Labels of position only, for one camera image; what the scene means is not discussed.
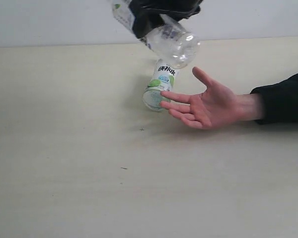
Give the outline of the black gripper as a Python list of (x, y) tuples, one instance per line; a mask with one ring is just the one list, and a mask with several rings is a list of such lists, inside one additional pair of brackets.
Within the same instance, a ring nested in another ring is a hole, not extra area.
[(162, 15), (175, 21), (188, 19), (201, 11), (202, 0), (132, 0), (128, 7), (135, 17), (133, 34), (141, 39), (164, 24)]

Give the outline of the person's open hand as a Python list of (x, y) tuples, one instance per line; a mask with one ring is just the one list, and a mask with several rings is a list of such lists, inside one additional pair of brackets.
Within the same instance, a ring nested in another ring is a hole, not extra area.
[(216, 129), (263, 117), (264, 109), (259, 95), (236, 95), (198, 67), (194, 67), (192, 73), (206, 86), (203, 93), (195, 95), (170, 91), (160, 93), (163, 97), (176, 102), (172, 104), (162, 101), (160, 105), (185, 125), (196, 129)]

